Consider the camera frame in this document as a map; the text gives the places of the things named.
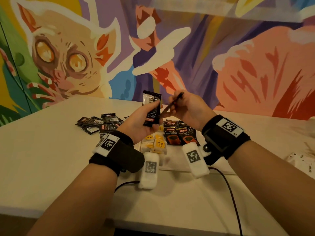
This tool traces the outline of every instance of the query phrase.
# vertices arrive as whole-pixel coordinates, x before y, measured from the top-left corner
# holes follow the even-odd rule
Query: colorful mural
[[[315,115],[315,0],[0,0],[0,22],[1,126],[75,95],[143,90]]]

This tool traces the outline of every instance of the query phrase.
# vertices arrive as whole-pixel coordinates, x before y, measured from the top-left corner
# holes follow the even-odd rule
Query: person's right arm
[[[176,91],[170,102],[182,91]],[[183,99],[163,117],[174,115],[202,131],[216,114],[199,96],[183,92]],[[253,141],[242,144],[228,162],[289,235],[314,235],[314,179]]]

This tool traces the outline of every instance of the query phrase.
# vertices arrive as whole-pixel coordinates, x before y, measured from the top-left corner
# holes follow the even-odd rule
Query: forearm
[[[290,235],[314,233],[314,179],[253,141],[241,145],[228,162]]]
[[[89,164],[49,206],[28,236],[95,234],[106,219],[116,184],[113,170]]]

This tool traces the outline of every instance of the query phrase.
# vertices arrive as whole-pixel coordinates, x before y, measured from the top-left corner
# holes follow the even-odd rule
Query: person's left arm
[[[117,129],[134,144],[158,130],[144,127],[147,113],[159,101],[138,108]],[[27,236],[95,235],[107,215],[117,184],[117,174],[106,166],[87,165],[37,220]]]

